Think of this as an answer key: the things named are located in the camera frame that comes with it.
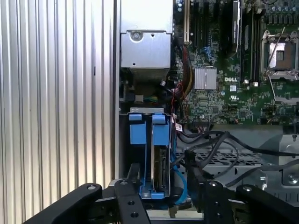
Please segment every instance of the black metal bracket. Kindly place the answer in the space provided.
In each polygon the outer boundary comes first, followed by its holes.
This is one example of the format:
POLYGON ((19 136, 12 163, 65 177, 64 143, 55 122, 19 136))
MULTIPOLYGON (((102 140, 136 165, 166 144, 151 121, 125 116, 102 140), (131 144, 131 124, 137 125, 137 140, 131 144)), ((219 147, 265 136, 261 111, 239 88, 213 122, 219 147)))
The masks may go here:
POLYGON ((84 223, 89 206, 95 198, 102 197, 102 192, 99 184, 83 184, 27 220, 25 224, 84 223))
POLYGON ((106 189, 88 183, 67 194, 33 216, 25 224, 299 224, 299 211, 261 189, 242 185, 230 191, 215 180, 205 180, 195 161, 186 153, 188 193, 204 220, 150 220, 136 191, 139 168, 134 165, 130 179, 115 180, 106 189))

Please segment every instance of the blue drive carrier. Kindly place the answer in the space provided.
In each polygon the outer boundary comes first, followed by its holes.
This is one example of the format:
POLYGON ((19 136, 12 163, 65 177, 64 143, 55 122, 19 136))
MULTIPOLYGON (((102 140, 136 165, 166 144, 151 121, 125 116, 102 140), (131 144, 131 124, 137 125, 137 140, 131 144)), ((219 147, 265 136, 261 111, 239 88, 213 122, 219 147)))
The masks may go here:
POLYGON ((140 156, 143 199, 163 199, 170 194, 171 117, 164 113, 129 113, 130 144, 140 156))

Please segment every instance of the screw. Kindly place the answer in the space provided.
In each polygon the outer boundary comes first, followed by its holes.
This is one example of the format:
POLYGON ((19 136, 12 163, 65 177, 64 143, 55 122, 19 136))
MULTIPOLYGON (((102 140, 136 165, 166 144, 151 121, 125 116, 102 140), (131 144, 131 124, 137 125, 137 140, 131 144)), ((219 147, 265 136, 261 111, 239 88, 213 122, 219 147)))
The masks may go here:
POLYGON ((139 33, 134 33, 134 38, 135 38, 135 39, 139 39, 139 37, 140 37, 140 34, 139 34, 139 33))
POLYGON ((296 183, 298 183, 298 177, 297 177, 296 175, 294 175, 294 174, 290 174, 288 177, 289 177, 289 182, 290 182, 291 184, 296 184, 296 183))
POLYGON ((252 189, 251 189, 250 187, 247 187, 247 186, 243 187, 243 190, 245 190, 245 191, 247 191, 247 192, 252 191, 252 189))
POLYGON ((93 186, 93 185, 90 185, 90 186, 88 186, 88 188, 87 189, 89 189, 89 190, 93 190, 93 189, 95 189, 95 186, 93 186))
POLYGON ((213 187, 215 187, 215 186, 217 185, 217 183, 214 182, 214 181, 211 181, 211 182, 210 182, 210 185, 212 185, 213 187))

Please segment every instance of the side panel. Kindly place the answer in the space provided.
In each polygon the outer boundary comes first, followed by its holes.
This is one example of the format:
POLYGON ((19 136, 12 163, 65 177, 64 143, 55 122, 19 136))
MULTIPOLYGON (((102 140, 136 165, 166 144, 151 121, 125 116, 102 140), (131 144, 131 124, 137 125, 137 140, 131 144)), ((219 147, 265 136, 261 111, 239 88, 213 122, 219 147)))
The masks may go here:
POLYGON ((0 0, 0 223, 114 178, 112 0, 0 0))

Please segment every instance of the green circuit board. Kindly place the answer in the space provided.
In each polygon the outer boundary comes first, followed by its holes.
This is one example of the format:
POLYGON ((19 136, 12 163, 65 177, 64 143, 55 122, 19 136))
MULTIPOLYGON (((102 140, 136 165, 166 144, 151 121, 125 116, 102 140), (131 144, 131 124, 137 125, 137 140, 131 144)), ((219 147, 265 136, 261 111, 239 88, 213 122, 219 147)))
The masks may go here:
MULTIPOLYGON (((266 5, 260 1, 254 2, 258 4, 258 7, 265 10, 261 17, 260 40, 266 30, 271 34, 280 34, 283 29, 284 34, 299 32, 299 23, 297 21, 290 23, 280 21, 281 15, 283 19, 290 14, 299 15, 299 1, 278 0, 272 5, 266 5)), ((242 3, 243 14, 247 10, 248 4, 247 1, 242 3)), ((244 84, 240 80, 242 76, 249 76, 253 72, 251 71, 252 51, 248 50, 251 48, 250 24, 249 31, 246 29, 248 29, 246 26, 240 26, 242 34, 240 35, 241 44, 238 52, 231 58, 224 58, 219 44, 221 38, 219 23, 209 24, 209 45, 213 55, 212 64, 208 64, 205 55, 190 45, 190 58, 194 69, 207 65, 217 68, 217 89, 192 90, 190 92, 186 102, 188 104, 189 121, 208 122, 214 115, 220 112, 227 112, 236 117, 239 124, 256 125, 265 124, 265 121, 275 116, 286 115, 294 117, 297 113, 298 106, 296 104, 279 102, 275 98, 299 98, 298 81, 280 79, 270 82, 262 73, 259 74, 259 85, 256 87, 251 84, 244 84), (249 45, 249 47, 246 47, 246 50, 242 50, 245 43, 242 38, 246 38, 246 44, 249 45)), ((295 53, 292 55, 292 58, 298 60, 295 53)), ((179 59, 177 62, 178 73, 182 74, 182 63, 179 59)), ((226 124, 229 121, 230 119, 222 117, 216 120, 218 124, 226 124)), ((278 122, 290 121, 281 119, 278 122)))

